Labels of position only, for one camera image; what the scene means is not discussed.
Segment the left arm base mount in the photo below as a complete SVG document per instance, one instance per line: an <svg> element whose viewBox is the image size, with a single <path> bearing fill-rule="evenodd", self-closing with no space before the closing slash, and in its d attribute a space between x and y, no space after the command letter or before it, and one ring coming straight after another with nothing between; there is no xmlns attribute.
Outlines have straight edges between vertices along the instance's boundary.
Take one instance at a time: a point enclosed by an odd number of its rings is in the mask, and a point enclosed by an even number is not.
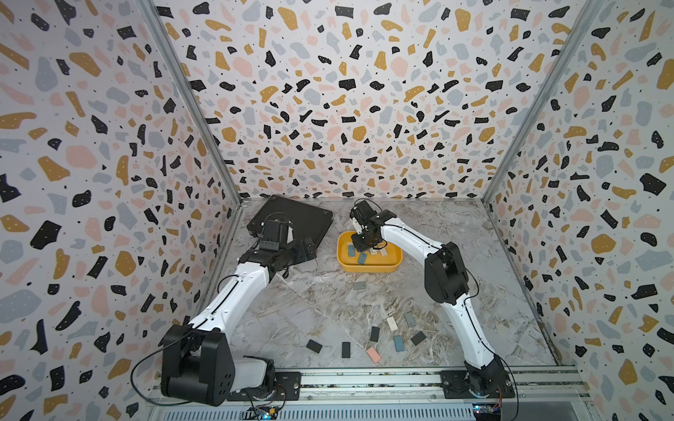
<svg viewBox="0 0 674 421"><path fill-rule="evenodd" d="M261 386L246 389L232 389L226 401L247 402L249 397L254 402L299 400L302 373L300 371L276 372L273 377L267 376Z"/></svg>

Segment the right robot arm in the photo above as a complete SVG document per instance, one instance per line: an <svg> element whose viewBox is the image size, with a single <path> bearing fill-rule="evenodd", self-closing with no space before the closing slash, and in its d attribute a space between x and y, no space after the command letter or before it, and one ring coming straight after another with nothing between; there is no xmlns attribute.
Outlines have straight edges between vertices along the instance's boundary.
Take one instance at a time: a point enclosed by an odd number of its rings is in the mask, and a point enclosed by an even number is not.
<svg viewBox="0 0 674 421"><path fill-rule="evenodd" d="M374 250L383 243L395 245L423 266L425 291L448 314L462 346L471 394L505 394L508 371L477 321L469 287L470 271L458 245L418 233L390 210L374 209L367 199L354 204L349 218L356 229L351 240L357 251Z"/></svg>

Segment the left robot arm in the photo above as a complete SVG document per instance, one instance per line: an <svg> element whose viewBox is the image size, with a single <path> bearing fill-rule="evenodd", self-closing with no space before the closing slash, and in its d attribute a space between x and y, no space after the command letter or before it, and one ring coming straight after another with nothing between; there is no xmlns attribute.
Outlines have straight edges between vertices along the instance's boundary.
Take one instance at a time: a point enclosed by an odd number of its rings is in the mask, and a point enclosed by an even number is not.
<svg viewBox="0 0 674 421"><path fill-rule="evenodd" d="M163 337L161 392L190 403L219 406L235 392L266 400L277 392L271 359L233 357L229 337L259 294L277 275L315 259L312 238L298 238L290 221L263 223L254 245L238 259L216 297L184 326Z"/></svg>

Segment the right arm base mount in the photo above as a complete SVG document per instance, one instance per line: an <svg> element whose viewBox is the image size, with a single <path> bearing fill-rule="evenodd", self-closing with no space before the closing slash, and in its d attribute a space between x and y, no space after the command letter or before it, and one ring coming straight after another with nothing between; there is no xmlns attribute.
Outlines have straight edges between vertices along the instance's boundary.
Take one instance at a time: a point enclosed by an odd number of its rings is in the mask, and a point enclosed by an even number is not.
<svg viewBox="0 0 674 421"><path fill-rule="evenodd" d="M496 399L515 398L514 383L508 373L497 375L496 380L487 387L485 392L479 392L469 380L466 370L442 370L440 372L440 386L445 399Z"/></svg>

